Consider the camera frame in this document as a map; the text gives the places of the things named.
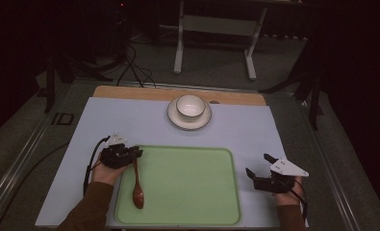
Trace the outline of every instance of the white tabletop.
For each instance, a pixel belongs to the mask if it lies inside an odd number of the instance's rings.
[[[233,226],[220,228],[278,227],[271,193],[255,191],[253,181],[245,173],[248,167],[259,176],[268,177],[270,163],[264,159],[264,153],[275,158],[286,156],[270,108],[212,104],[213,117],[210,123],[199,130],[183,131],[168,119],[168,103],[90,98],[46,196],[36,226],[54,227],[65,219],[82,199],[86,166],[95,145],[113,132],[118,132],[127,139],[127,146],[153,144],[228,148],[234,156],[238,178],[241,220]],[[114,219],[118,188],[117,183],[107,225],[113,228],[130,227]]]

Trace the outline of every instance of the bowl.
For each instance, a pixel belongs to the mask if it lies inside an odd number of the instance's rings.
[[[183,95],[177,100],[177,111],[186,119],[197,119],[205,111],[205,102],[196,95]]]

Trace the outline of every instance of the brown sleeve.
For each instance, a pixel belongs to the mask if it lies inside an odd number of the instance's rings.
[[[57,230],[103,230],[113,190],[114,187],[108,184],[90,183],[84,198],[70,211]]]
[[[300,206],[283,205],[277,207],[277,216],[279,217],[282,231],[307,231],[304,219],[301,216]]]

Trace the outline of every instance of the dark background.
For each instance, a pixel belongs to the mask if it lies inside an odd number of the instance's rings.
[[[129,7],[119,9],[127,23],[123,26],[132,23],[153,39],[159,24],[177,25],[178,1],[122,2]],[[35,76],[45,70],[46,37],[81,61],[94,63],[95,56],[114,54],[114,11],[119,3],[0,1],[0,126],[38,91]],[[195,14],[255,16],[256,9],[230,3],[211,2],[207,8],[206,1],[198,1],[187,9]],[[263,33],[279,39],[310,37],[293,73],[325,73],[321,88],[380,198],[380,0],[334,1],[329,7],[322,17],[316,9],[273,7]]]

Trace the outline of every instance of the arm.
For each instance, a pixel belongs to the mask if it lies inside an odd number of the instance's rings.
[[[301,177],[296,177],[295,180],[301,184]],[[298,184],[294,184],[292,189],[300,196],[303,194],[303,190]],[[277,215],[282,231],[306,231],[307,227],[301,215],[299,199],[291,192],[275,193],[273,196],[276,200]]]
[[[114,191],[114,182],[125,168],[112,169],[100,164],[95,167],[84,198],[70,211],[57,230],[103,230]]]

